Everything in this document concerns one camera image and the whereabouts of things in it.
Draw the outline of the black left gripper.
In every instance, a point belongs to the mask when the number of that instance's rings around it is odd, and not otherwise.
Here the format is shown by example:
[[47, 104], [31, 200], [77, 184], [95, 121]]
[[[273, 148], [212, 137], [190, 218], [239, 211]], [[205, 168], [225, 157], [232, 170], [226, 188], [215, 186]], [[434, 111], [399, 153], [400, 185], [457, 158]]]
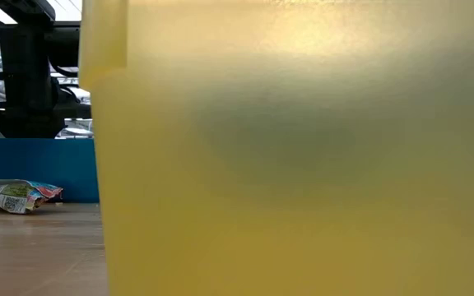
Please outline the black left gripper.
[[49, 72], [0, 72], [5, 111], [0, 132], [6, 138], [55, 138], [65, 127], [55, 112], [58, 88]]

